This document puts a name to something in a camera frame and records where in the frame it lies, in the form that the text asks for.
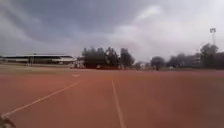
roof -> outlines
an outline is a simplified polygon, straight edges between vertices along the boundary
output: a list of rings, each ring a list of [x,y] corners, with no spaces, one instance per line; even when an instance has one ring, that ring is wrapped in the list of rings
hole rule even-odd
[[[60,56],[60,57],[72,57],[70,55],[64,55],[64,54],[31,54],[31,55],[9,55],[4,57],[28,57],[28,56]]]

red running track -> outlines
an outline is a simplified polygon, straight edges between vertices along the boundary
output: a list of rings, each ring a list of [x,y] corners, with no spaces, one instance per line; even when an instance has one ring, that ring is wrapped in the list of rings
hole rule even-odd
[[[0,82],[1,112],[79,82],[12,114],[18,128],[224,127],[224,72],[80,71]]]

stadium grandstand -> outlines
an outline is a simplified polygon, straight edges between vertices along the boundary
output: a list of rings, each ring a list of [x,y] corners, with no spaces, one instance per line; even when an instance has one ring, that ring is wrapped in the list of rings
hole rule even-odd
[[[74,58],[69,55],[33,54],[33,55],[3,56],[3,61],[5,63],[66,65],[73,63]]]

building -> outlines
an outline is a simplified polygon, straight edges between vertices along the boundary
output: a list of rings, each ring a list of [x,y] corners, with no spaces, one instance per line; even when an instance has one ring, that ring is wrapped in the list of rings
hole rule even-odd
[[[24,63],[24,64],[70,64],[73,63],[74,58],[68,55],[18,55],[18,56],[4,56],[5,63]]]
[[[2,63],[3,62],[3,57],[2,56],[0,56],[0,63]]]
[[[84,58],[77,57],[73,63],[69,65],[70,68],[85,68],[84,66]]]

white lane line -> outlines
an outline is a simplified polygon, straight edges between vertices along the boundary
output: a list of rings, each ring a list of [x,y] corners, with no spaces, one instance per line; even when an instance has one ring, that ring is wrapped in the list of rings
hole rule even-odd
[[[14,109],[14,110],[12,110],[12,111],[10,111],[10,112],[4,113],[2,116],[3,116],[3,117],[4,117],[4,116],[9,117],[10,115],[12,115],[12,114],[14,114],[14,113],[16,113],[16,112],[18,112],[18,111],[21,111],[21,110],[23,110],[23,109],[25,109],[25,108],[28,108],[28,107],[30,107],[30,106],[32,106],[32,105],[34,105],[34,104],[37,104],[37,103],[39,103],[39,102],[41,102],[41,101],[47,100],[47,99],[51,98],[52,96],[55,96],[55,95],[57,95],[57,94],[59,94],[59,93],[61,93],[61,92],[64,92],[64,91],[66,91],[66,90],[68,90],[68,89],[70,89],[70,88],[72,88],[72,87],[74,87],[74,86],[76,86],[76,85],[78,85],[78,84],[79,84],[78,82],[73,83],[73,84],[71,84],[71,85],[69,85],[69,86],[66,86],[66,87],[64,87],[64,88],[62,88],[62,89],[60,89],[60,90],[58,90],[58,91],[56,91],[56,92],[53,92],[53,93],[51,93],[51,94],[49,94],[49,95],[47,95],[47,96],[45,96],[45,97],[43,97],[43,98],[37,99],[37,100],[35,100],[35,101],[33,101],[33,102],[29,103],[29,104],[26,104],[26,105],[24,105],[24,106],[21,106],[21,107],[19,107],[19,108],[16,108],[16,109]]]
[[[72,76],[73,77],[79,77],[80,75],[79,74],[73,74]]]
[[[124,118],[123,118],[123,114],[122,114],[122,111],[121,111],[121,106],[119,104],[119,100],[118,100],[118,96],[117,96],[117,92],[116,92],[113,80],[112,80],[112,86],[113,86],[114,99],[115,99],[115,103],[116,103],[116,107],[117,107],[117,113],[118,113],[118,118],[119,118],[119,121],[120,121],[121,128],[127,128],[127,126],[124,123]]]

